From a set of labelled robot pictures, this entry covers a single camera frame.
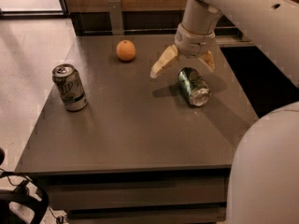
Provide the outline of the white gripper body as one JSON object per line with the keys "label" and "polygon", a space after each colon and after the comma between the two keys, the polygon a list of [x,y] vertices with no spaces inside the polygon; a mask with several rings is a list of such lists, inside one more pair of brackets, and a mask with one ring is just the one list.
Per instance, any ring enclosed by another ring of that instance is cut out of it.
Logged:
{"label": "white gripper body", "polygon": [[212,46],[215,33],[196,35],[187,31],[180,23],[175,34],[175,46],[187,58],[199,57],[206,53]]}

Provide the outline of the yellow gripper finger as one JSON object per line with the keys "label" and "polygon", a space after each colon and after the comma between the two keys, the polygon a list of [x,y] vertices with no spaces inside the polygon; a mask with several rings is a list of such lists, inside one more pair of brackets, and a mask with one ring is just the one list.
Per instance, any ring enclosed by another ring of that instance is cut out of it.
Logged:
{"label": "yellow gripper finger", "polygon": [[150,77],[157,78],[161,76],[178,58],[178,48],[175,44],[168,46],[162,53],[157,62],[150,69]]}
{"label": "yellow gripper finger", "polygon": [[214,57],[210,50],[199,56],[199,60],[213,73],[215,71]]}

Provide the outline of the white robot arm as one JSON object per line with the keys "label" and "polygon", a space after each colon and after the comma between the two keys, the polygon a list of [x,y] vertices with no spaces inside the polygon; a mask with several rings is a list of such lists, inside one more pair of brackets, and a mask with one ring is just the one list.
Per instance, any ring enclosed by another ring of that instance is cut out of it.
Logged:
{"label": "white robot arm", "polygon": [[229,52],[259,113],[231,167],[226,224],[299,224],[299,7],[291,0],[187,0],[174,45],[152,66],[159,77],[179,55],[215,68],[209,48],[225,15],[259,54]]}

